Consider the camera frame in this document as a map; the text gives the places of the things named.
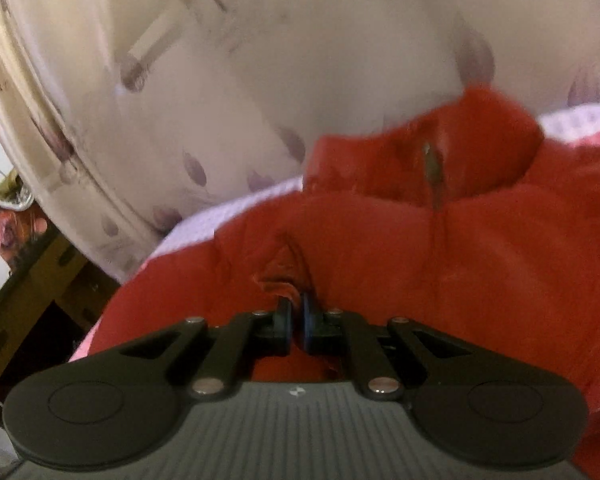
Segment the red puffer jacket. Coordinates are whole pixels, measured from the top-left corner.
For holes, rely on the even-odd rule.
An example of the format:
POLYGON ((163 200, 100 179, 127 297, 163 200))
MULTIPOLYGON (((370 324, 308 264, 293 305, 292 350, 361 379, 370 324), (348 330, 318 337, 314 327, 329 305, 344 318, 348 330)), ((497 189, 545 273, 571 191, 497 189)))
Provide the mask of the red puffer jacket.
POLYGON ((600 479, 600 143, 548 138, 486 87, 390 131, 325 136, 301 188, 176 230, 107 304, 101 352, 201 316, 298 304, 404 316, 584 394, 574 459, 600 479))

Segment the cluttered brown side shelf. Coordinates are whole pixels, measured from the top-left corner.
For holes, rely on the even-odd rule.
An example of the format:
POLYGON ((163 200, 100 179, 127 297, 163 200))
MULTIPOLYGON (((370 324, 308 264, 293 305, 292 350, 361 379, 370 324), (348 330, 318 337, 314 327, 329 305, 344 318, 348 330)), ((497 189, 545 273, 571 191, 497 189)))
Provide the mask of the cluttered brown side shelf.
POLYGON ((20 175, 0 182, 0 423, 6 396, 41 370, 64 364, 119 288, 38 206, 20 175))

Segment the pink checkered bedspread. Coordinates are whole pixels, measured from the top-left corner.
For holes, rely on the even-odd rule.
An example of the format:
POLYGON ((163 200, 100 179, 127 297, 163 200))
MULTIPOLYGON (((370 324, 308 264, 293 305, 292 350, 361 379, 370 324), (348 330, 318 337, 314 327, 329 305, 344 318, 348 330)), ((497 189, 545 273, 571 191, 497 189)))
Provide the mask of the pink checkered bedspread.
POLYGON ((550 137, 520 183, 442 211, 290 180, 182 221, 76 358, 302 292, 545 366, 580 348, 600 356, 600 104, 541 122, 550 137))

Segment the beige leaf print curtain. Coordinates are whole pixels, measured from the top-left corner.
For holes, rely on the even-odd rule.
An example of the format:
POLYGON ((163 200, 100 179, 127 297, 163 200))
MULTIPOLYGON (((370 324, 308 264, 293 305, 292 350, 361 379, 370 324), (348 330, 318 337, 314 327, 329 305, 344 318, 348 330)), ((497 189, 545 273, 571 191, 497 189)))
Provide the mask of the beige leaf print curtain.
POLYGON ((483 82, 600 102, 600 0, 0 0, 0 142, 126 280, 183 218, 483 82))

